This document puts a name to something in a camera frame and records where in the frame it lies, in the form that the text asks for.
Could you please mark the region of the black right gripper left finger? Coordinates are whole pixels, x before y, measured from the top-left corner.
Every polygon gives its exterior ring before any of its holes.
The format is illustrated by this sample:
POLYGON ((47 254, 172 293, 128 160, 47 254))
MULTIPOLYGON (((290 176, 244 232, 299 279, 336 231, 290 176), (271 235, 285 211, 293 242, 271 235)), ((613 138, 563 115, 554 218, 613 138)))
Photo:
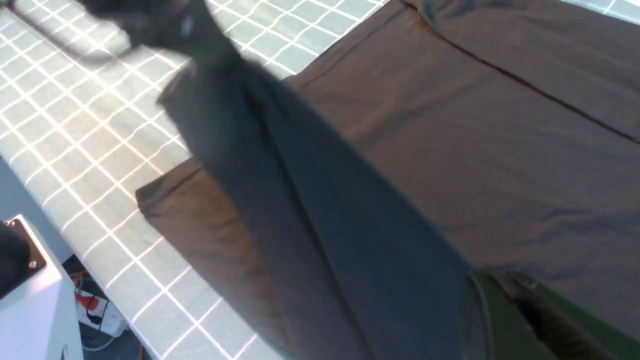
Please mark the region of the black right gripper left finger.
POLYGON ((467 276, 469 360, 553 360, 510 295, 489 274, 467 276))

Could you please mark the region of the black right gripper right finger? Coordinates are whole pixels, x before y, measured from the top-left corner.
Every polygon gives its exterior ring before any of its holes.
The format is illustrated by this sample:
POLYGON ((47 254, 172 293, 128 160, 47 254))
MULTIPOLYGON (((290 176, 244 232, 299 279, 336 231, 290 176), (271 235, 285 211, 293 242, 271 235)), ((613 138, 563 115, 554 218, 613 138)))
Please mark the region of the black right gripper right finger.
POLYGON ((515 303, 553 360, 638 360, 639 342, 524 272, 509 272, 515 303))

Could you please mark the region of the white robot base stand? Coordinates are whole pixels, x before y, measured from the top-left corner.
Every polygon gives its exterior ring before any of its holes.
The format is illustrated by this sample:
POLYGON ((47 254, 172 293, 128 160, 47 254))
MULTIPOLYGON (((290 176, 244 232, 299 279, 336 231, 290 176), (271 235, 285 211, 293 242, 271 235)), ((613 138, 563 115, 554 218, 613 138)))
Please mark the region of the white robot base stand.
POLYGON ((2 360, 82 360, 74 285, 41 233, 22 214, 6 221, 33 254, 29 277, 1 297, 2 360))

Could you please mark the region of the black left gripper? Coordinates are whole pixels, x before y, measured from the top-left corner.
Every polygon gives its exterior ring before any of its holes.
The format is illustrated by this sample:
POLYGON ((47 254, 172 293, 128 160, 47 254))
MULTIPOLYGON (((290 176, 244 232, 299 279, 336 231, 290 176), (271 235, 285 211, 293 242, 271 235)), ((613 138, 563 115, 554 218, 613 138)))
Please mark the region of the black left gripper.
POLYGON ((207 35, 210 10, 203 0, 80 0, 98 20, 113 22, 132 45, 193 56, 207 35))

